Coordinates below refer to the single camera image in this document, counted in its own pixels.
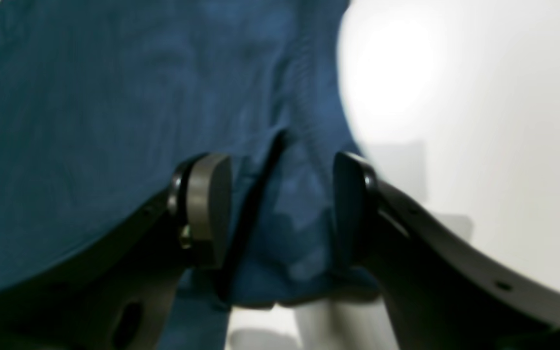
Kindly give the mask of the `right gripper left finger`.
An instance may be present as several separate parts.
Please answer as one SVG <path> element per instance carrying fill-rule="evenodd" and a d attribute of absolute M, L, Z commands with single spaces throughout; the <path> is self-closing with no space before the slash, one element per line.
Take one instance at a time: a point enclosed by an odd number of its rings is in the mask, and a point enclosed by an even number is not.
<path fill-rule="evenodd" d="M 182 162 L 169 186 L 79 255 L 0 292 L 0 350 L 153 350 L 189 268 L 224 263 L 231 157 Z"/>

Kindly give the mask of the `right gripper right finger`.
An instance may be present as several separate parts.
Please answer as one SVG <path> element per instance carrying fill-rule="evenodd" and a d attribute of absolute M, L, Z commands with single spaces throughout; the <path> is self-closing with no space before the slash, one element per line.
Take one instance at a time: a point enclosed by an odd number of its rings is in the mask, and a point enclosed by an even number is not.
<path fill-rule="evenodd" d="M 356 154 L 333 165 L 335 243 L 378 282 L 401 350 L 560 350 L 560 293 L 463 241 Z"/>

